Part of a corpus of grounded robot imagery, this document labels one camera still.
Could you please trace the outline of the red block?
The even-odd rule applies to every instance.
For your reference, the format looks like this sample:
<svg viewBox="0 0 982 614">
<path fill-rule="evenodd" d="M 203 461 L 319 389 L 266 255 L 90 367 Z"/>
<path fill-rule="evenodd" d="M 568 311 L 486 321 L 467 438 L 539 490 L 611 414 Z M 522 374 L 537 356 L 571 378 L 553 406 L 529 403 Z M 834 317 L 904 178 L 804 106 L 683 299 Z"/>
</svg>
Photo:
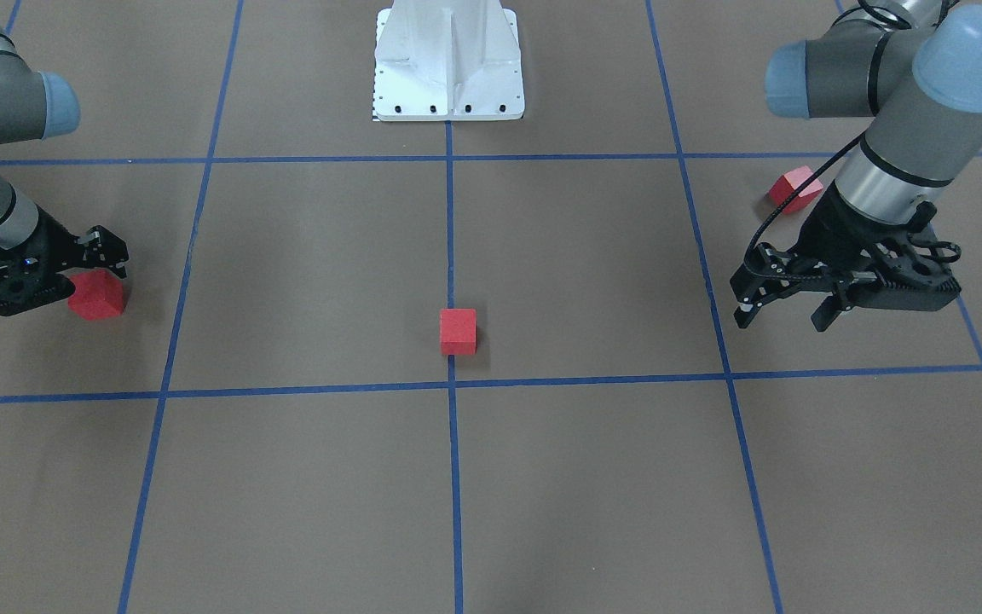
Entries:
<svg viewBox="0 0 982 614">
<path fill-rule="evenodd" d="M 474 355 L 478 350 L 478 312 L 445 308 L 439 312 L 439 347 L 443 355 Z"/>
<path fill-rule="evenodd" d="M 780 206 L 799 189 L 798 194 L 784 207 L 783 214 L 792 215 L 806 209 L 825 190 L 821 179 L 813 177 L 814 172 L 806 165 L 784 172 L 767 192 L 768 200 L 773 206 Z"/>
<path fill-rule="evenodd" d="M 74 288 L 67 307 L 78 317 L 104 320 L 124 314 L 124 283 L 108 269 L 87 269 L 67 279 Z"/>
</svg>

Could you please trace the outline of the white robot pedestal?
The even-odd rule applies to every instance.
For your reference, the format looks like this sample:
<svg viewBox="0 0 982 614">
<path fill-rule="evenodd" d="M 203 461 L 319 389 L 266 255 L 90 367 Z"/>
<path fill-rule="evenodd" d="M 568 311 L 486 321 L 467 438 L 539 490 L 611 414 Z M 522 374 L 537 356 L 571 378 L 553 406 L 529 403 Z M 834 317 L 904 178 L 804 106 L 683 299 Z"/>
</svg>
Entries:
<svg viewBox="0 0 982 614">
<path fill-rule="evenodd" d="M 375 20 L 372 117 L 483 122 L 525 115 L 516 12 L 499 1 L 394 1 Z"/>
</svg>

